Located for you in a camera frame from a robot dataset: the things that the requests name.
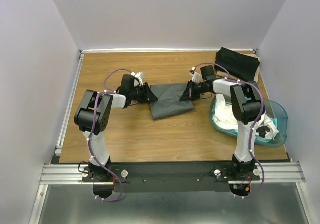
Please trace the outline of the grey t-shirt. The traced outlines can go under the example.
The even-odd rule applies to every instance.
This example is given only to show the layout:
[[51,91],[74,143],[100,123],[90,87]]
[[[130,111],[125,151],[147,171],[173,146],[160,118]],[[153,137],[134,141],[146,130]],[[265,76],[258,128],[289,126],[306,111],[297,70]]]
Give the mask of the grey t-shirt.
[[158,101],[150,103],[153,120],[169,118],[195,109],[191,100],[180,101],[187,89],[185,83],[152,85],[150,89],[158,98]]

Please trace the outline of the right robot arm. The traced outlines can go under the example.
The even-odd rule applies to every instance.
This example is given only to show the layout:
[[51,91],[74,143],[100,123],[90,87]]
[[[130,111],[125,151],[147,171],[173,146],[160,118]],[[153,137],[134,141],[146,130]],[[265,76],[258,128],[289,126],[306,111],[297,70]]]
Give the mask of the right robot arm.
[[196,67],[190,70],[188,81],[180,101],[199,100],[202,94],[211,93],[231,99],[232,113],[237,120],[237,145],[232,156],[230,175],[241,180],[255,169],[255,139],[258,122],[265,113],[264,98],[256,82],[218,78],[212,63],[206,63],[201,73]]

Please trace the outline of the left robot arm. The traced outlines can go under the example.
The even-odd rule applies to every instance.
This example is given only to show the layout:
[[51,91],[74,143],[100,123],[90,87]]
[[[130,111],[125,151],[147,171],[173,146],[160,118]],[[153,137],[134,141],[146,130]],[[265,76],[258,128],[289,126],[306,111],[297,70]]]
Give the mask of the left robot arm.
[[126,109],[132,103],[145,104],[158,101],[144,72],[126,74],[116,91],[87,90],[77,108],[74,123],[86,138],[90,159],[82,175],[107,181],[111,176],[111,157],[106,147],[105,130],[112,109]]

